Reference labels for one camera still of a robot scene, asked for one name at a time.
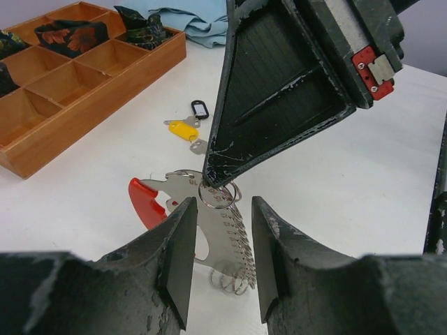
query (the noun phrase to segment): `black key tag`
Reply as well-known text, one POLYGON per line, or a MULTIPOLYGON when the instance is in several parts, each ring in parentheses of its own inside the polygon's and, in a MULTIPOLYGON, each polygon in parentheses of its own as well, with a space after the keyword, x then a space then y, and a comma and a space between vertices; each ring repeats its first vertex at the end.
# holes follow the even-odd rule
POLYGON ((210 116, 206 104, 201 100, 193 101, 191 107, 193 108, 194 116, 199 120, 207 119, 210 116))

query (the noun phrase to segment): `red handle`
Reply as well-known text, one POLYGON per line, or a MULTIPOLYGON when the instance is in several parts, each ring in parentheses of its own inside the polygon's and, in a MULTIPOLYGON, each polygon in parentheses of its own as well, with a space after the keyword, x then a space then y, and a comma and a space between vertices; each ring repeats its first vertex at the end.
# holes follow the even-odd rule
POLYGON ((148 230, 155 228, 167 218, 166 210, 155 200, 158 194, 158 191, 142 185, 137 178, 133 178, 129 184, 133 208, 148 230))

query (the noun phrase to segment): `folded cloth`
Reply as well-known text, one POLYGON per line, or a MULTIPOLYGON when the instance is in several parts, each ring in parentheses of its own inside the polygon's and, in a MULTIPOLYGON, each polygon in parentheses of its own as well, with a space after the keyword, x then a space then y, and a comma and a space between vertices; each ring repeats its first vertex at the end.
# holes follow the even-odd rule
POLYGON ((153 50, 169 38, 172 33, 166 31, 161 23, 160 15, 153 14, 145 19, 136 10, 115 6, 124 26, 126 27, 126 41, 130 44, 153 50))
POLYGON ((123 0, 122 5, 143 15, 158 13, 165 26, 205 47, 226 44, 226 0, 123 0))
POLYGON ((28 45, 16 34, 0 30, 0 59, 25 50, 28 45))
POLYGON ((34 29, 42 46, 75 58, 109 39, 104 22, 55 20, 34 29))
POLYGON ((0 98, 18 88, 11 78, 6 64, 0 62, 0 98))

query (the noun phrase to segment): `yellow key tag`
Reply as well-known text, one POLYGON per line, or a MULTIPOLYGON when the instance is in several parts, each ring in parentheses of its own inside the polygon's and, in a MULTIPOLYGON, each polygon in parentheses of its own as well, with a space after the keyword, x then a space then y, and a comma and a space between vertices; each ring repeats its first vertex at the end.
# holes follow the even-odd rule
POLYGON ((173 121, 169 124, 169 131, 180 136, 186 141, 193 142, 198 139, 198 130, 184 123, 183 121, 173 121))

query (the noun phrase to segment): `scratched black surface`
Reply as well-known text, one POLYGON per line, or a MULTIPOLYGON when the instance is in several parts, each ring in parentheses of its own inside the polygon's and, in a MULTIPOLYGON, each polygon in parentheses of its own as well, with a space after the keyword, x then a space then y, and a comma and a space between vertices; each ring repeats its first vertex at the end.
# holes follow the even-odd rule
POLYGON ((214 186, 355 110, 292 1, 236 5, 203 170, 214 186))

